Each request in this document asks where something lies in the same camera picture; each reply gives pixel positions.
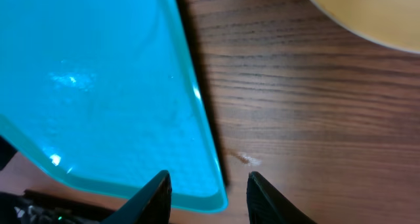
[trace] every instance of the wooden surface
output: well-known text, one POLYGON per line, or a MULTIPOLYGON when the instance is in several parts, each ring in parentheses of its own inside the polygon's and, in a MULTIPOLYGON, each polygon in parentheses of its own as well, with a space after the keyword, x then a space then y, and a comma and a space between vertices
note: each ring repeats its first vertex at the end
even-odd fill
MULTIPOLYGON (((420 56, 357 37, 309 0, 183 3, 220 142, 258 162, 226 152, 228 209, 173 210, 172 222, 248 223, 252 170, 318 223, 420 222, 420 56)), ((63 187, 18 155, 0 188, 27 187, 124 203, 63 187)))

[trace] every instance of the table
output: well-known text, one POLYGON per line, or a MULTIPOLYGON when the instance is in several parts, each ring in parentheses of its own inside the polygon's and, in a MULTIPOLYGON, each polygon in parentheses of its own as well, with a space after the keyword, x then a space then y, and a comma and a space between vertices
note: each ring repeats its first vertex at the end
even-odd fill
MULTIPOLYGON (((420 221, 420 56, 346 31, 309 0, 181 3, 230 205, 173 210, 173 223, 248 223, 253 170, 318 223, 420 221)), ((125 202, 64 187, 20 154, 0 181, 9 192, 125 202)))

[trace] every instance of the blue container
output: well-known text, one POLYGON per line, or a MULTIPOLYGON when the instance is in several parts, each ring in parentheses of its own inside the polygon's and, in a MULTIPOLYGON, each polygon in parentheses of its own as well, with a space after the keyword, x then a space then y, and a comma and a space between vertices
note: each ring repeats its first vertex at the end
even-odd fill
POLYGON ((56 180, 227 206, 175 0, 0 0, 0 135, 56 180))

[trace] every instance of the tray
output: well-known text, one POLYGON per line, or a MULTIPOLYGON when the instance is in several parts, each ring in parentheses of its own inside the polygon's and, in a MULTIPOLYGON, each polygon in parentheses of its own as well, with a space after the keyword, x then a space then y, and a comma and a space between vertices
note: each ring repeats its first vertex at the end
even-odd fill
POLYGON ((54 179, 227 206, 176 0, 0 0, 0 135, 54 179))

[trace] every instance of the yellow bowl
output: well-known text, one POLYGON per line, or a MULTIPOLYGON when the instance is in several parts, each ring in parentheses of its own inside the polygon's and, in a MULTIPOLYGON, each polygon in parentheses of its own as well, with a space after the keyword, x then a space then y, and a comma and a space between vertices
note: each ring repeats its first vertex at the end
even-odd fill
POLYGON ((420 0, 311 0, 338 24, 372 42, 420 53, 420 0))

